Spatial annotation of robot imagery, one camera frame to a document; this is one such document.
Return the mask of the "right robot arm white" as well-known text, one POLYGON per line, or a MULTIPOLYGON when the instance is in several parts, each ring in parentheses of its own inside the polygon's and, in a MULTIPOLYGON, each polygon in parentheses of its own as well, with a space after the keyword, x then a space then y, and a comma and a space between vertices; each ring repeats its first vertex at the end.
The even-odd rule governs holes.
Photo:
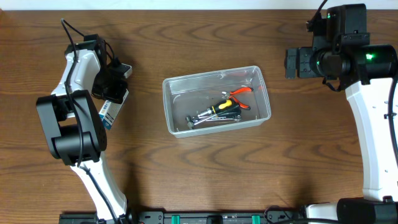
POLYGON ((331 7, 306 23, 312 45, 287 49, 285 76, 321 78, 344 92, 363 163, 363 196, 307 205, 298 223, 397 222, 397 52, 372 44, 364 4, 331 7))

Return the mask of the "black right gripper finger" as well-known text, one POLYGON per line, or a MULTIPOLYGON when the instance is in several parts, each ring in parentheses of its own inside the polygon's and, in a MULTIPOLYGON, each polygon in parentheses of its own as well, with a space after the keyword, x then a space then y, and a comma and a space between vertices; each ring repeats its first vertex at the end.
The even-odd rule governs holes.
POLYGON ((297 58, 299 56, 299 49, 298 48, 289 48, 285 51, 285 66, 296 66, 297 58))
POLYGON ((289 67, 286 66, 285 68, 285 77, 286 79, 295 79, 298 77, 299 71, 296 66, 289 67))

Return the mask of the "red handled pliers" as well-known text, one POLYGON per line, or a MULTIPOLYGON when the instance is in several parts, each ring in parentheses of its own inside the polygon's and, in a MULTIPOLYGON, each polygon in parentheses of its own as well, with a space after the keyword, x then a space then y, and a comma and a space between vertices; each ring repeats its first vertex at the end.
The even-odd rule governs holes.
POLYGON ((251 92, 253 92, 253 88, 245 86, 245 87, 239 88, 235 91, 222 91, 221 94, 222 94, 223 98, 227 98, 227 99, 230 99, 230 100, 236 102, 241 109, 250 110, 251 107, 249 105, 242 103, 236 96, 246 94, 246 93, 251 93, 251 92))

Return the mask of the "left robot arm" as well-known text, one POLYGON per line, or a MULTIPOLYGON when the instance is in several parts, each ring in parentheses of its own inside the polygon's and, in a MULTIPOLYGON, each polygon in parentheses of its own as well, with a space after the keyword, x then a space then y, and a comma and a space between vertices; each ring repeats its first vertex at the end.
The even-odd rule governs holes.
POLYGON ((95 204, 95 217, 82 223, 133 223, 105 155, 106 132, 129 94, 131 66, 97 34, 71 43, 65 59, 57 87, 36 102, 50 153, 79 176, 95 204))

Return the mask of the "chrome double-ended wrench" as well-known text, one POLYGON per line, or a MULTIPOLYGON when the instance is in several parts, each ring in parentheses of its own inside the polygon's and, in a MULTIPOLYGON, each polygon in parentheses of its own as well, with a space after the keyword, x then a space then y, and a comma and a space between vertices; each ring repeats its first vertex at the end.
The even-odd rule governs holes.
POLYGON ((202 118, 199 117, 194 117, 194 116, 187 116, 186 120, 187 122, 199 122, 200 120, 205 120, 205 122, 221 122, 221 121, 240 121, 241 120, 241 115, 229 115, 229 116, 214 116, 211 118, 207 118, 207 116, 204 116, 202 118))

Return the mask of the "small hammer black handle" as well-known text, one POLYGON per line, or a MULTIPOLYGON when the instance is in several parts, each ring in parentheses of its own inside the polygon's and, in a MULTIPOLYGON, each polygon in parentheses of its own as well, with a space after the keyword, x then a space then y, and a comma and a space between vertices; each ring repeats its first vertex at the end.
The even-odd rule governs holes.
POLYGON ((204 119, 203 119, 203 120, 200 120, 199 122, 196 122, 196 123, 194 123, 194 122, 187 122, 187 126, 188 126, 189 129, 195 129, 196 126, 198 126, 199 124, 202 124, 202 123, 205 123, 205 120, 204 120, 204 119))

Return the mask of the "stubby yellow black screwdriver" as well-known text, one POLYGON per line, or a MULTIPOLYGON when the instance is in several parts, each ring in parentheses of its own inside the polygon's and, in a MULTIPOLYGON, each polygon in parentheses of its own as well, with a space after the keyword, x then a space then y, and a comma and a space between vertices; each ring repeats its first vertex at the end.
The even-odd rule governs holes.
POLYGON ((226 108, 229 108, 230 106, 233 105, 233 102, 231 100, 222 100, 218 102, 217 104, 208 107, 206 110, 202 111, 198 117, 202 118, 205 116, 211 116, 213 114, 217 114, 225 110, 226 108))

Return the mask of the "white blue screwdriver box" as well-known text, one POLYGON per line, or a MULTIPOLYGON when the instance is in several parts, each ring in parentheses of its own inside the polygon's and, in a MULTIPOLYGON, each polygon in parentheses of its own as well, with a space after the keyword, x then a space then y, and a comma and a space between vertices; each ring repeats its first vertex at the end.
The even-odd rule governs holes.
POLYGON ((102 121, 103 126, 107 129, 110 130, 113 126, 113 123, 115 122, 121 108, 124 105, 124 102, 129 94, 129 91, 126 90, 122 103, 113 103, 109 100, 106 100, 102 106, 102 108, 99 111, 99 117, 102 121))

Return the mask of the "black yellow slim screwdriver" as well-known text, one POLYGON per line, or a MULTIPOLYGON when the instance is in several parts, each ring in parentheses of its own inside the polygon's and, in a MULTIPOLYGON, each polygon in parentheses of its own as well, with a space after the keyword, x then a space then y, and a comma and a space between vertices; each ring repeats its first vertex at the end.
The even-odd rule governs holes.
POLYGON ((229 115, 237 115, 241 113, 241 109, 238 105, 233 105, 229 106, 224 109, 213 109, 213 108, 207 108, 205 111, 201 112, 197 117, 202 119, 202 118, 207 118, 209 116, 212 116, 216 114, 217 116, 229 116, 229 115))

